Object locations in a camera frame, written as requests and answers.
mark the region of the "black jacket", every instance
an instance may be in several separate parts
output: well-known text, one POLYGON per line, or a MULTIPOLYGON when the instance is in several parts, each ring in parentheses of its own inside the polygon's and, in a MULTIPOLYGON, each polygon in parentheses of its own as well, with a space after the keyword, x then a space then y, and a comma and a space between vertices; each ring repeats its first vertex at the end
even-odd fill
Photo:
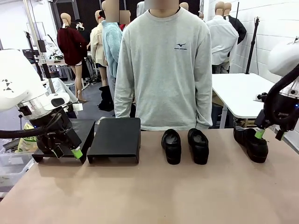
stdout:
POLYGON ((233 27, 236 29, 236 31, 239 34, 239 39, 238 39, 238 44, 242 42, 242 40, 244 40, 247 30, 245 29, 245 27, 243 26, 243 24, 240 22, 240 20, 231 17, 230 15, 228 16, 229 22, 233 25, 233 27))

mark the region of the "plastic bag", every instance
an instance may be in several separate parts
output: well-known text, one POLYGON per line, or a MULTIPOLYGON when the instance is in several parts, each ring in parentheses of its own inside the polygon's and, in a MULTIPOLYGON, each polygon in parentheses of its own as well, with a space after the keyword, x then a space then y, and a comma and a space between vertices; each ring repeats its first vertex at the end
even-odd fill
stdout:
MULTIPOLYGON (((32 129, 33 126, 30 124, 26 123, 24 125, 24 130, 27 129, 32 129)), ((28 152, 28 153, 33 153, 37 150, 37 143, 36 143, 36 137, 26 137, 26 138, 21 138, 20 143, 18 145, 18 150, 17 152, 28 152)))

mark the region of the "black loafer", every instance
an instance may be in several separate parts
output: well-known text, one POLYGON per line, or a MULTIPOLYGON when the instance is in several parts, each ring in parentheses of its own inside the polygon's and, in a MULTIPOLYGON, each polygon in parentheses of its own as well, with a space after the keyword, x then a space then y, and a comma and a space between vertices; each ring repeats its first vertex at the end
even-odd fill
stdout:
POLYGON ((161 145, 165 150, 166 159, 169 164, 176 165, 181 162, 181 138, 175 130, 169 129, 164 133, 161 145))
POLYGON ((246 148, 249 158, 253 162, 263 163, 268 155, 267 141, 256 138, 255 134, 256 131, 253 128, 234 127, 234 138, 246 148))
POLYGON ((192 128, 188 132, 189 149, 196 164, 205 165, 209 157, 209 141, 198 129, 192 128))

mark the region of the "logo on sweatshirt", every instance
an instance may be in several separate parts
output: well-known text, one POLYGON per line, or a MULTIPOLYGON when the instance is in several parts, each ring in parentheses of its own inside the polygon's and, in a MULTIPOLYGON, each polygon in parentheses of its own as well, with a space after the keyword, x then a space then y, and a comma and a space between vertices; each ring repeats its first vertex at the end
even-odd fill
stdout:
POLYGON ((186 45, 185 43, 177 43, 179 47, 175 47, 175 50, 187 50, 187 48, 184 48, 183 46, 186 45))

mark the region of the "gray pants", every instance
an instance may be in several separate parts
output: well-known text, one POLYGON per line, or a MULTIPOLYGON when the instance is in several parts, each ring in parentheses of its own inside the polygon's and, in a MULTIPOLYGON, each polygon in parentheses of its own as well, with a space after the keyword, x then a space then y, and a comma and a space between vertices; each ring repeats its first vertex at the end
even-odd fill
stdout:
POLYGON ((114 102, 114 92, 115 92, 115 81, 116 81, 116 79, 111 75, 108 66, 107 66, 107 79, 108 79, 108 85, 109 85, 109 88, 110 88, 112 100, 114 102))
POLYGON ((219 65, 212 65, 213 74, 228 74, 229 62, 223 62, 219 65))

